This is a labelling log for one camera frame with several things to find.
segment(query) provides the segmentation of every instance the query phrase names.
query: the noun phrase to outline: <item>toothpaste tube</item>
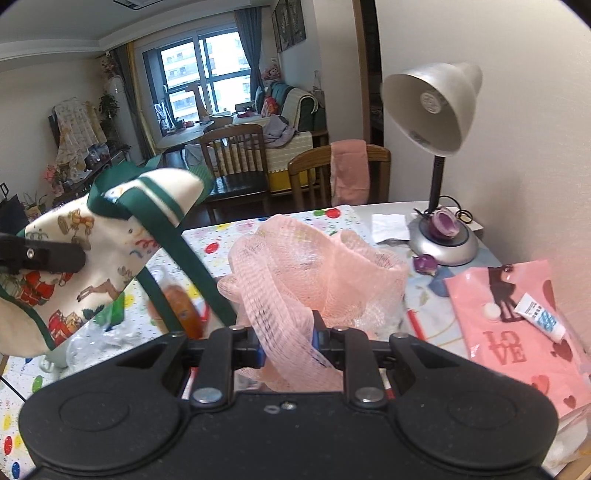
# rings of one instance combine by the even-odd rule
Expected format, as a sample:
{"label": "toothpaste tube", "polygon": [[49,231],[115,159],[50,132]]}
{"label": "toothpaste tube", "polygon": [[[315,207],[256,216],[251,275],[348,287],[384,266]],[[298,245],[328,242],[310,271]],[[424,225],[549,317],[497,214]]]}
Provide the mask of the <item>toothpaste tube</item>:
{"label": "toothpaste tube", "polygon": [[515,307],[515,313],[521,315],[554,343],[560,343],[566,328],[558,319],[526,293]]}

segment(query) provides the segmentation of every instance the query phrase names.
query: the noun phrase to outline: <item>desk lamp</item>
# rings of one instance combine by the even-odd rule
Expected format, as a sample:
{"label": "desk lamp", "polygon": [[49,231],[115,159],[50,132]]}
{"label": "desk lamp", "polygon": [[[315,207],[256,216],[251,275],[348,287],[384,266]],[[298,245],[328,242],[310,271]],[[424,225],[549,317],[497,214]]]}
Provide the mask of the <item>desk lamp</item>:
{"label": "desk lamp", "polygon": [[478,240],[461,221],[459,232],[440,237],[431,226],[437,215],[446,157],[460,150],[476,109],[482,71],[472,63],[430,63],[387,77],[384,106],[400,130],[435,155],[429,206],[408,226],[410,248],[440,265],[463,265],[478,253]]}

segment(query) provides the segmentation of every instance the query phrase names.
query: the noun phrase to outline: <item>pink bag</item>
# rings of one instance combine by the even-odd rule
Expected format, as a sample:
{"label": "pink bag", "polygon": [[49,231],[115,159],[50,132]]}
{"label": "pink bag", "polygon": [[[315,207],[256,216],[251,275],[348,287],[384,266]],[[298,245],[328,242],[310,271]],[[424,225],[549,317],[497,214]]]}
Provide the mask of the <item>pink bag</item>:
{"label": "pink bag", "polygon": [[368,335],[396,317],[408,275],[405,259],[374,248],[352,231],[333,236],[283,215],[240,237],[231,275],[218,289],[252,325],[267,355],[260,371],[242,372],[277,391],[341,390],[343,380],[311,345],[318,310],[328,327]]}
{"label": "pink bag", "polygon": [[[591,402],[591,382],[582,374],[588,360],[568,326],[560,344],[553,343],[514,312],[528,293],[560,318],[547,261],[470,268],[445,282],[473,361],[535,386],[560,417]],[[501,314],[492,317],[495,305]]]}

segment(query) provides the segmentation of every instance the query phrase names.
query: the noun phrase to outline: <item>chair backrest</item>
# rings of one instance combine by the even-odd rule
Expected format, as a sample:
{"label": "chair backrest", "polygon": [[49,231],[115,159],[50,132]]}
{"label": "chair backrest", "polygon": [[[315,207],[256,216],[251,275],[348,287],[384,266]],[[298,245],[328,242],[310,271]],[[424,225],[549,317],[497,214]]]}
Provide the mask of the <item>chair backrest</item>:
{"label": "chair backrest", "polygon": [[[368,160],[371,164],[378,163],[378,202],[386,203],[388,201],[388,193],[390,189],[390,164],[391,154],[390,150],[378,145],[368,144],[367,146]],[[287,166],[290,175],[291,191],[295,200],[295,208],[298,212],[308,210],[304,204],[304,194],[301,188],[301,180],[305,172],[305,180],[308,183],[308,191],[310,193],[310,209],[315,209],[316,205],[316,189],[314,185],[317,184],[320,190],[320,202],[318,207],[330,206],[330,145],[324,147],[312,148],[298,155],[291,160]]]}
{"label": "chair backrest", "polygon": [[268,174],[267,153],[260,125],[239,124],[218,128],[202,136],[199,144],[205,163],[216,177],[246,171]]}

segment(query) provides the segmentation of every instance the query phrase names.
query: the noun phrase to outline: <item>picture frame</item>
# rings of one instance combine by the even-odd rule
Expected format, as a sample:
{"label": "picture frame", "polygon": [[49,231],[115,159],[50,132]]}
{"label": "picture frame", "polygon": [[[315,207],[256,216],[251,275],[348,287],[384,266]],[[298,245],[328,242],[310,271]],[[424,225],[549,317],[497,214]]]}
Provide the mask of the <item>picture frame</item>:
{"label": "picture frame", "polygon": [[281,39],[279,38],[279,28],[277,26],[276,11],[273,11],[273,13],[271,14],[271,21],[273,22],[273,33],[275,34],[275,46],[277,48],[277,53],[281,53],[283,50],[281,49]]}
{"label": "picture frame", "polygon": [[306,39],[301,0],[280,0],[271,18],[278,53]]}
{"label": "picture frame", "polygon": [[279,36],[279,43],[281,51],[286,51],[293,45],[291,38],[291,21],[289,11],[287,9],[287,0],[280,0],[275,8],[275,20],[277,22],[277,33]]}
{"label": "picture frame", "polygon": [[306,39],[306,26],[304,25],[304,12],[301,9],[301,0],[286,0],[287,12],[290,17],[291,40],[296,45]]}

